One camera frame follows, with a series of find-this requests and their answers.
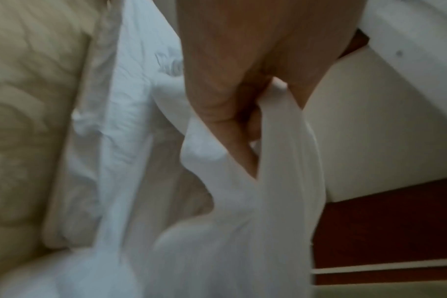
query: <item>human hand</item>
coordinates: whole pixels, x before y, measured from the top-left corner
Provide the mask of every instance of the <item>human hand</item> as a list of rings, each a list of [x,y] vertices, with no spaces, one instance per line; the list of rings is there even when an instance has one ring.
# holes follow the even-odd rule
[[[256,100],[272,77],[303,108],[348,45],[365,0],[177,0],[186,93],[196,113],[253,177]]]

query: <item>white strip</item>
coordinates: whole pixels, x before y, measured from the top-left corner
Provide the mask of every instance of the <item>white strip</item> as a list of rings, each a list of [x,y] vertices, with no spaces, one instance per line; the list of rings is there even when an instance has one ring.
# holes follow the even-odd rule
[[[335,268],[322,268],[322,269],[313,269],[312,273],[313,274],[331,274],[331,273],[383,271],[383,270],[431,268],[431,267],[447,267],[447,259],[416,261],[416,262],[387,263],[387,264],[375,264],[375,265],[360,265],[360,266],[348,266],[348,267],[335,267]]]

